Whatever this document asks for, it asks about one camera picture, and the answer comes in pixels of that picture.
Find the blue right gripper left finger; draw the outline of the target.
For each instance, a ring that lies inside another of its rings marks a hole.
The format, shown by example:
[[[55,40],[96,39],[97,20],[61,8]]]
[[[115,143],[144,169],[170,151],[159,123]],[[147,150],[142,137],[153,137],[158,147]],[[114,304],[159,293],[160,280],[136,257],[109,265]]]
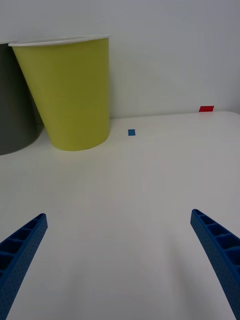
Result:
[[[41,213],[0,243],[0,319],[7,318],[47,228]]]

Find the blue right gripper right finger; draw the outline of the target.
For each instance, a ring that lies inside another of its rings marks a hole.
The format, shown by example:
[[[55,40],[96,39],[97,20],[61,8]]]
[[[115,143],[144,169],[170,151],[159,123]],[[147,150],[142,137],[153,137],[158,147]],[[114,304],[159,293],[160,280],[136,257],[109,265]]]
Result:
[[[240,239],[198,209],[192,210],[190,224],[235,318],[240,319]]]

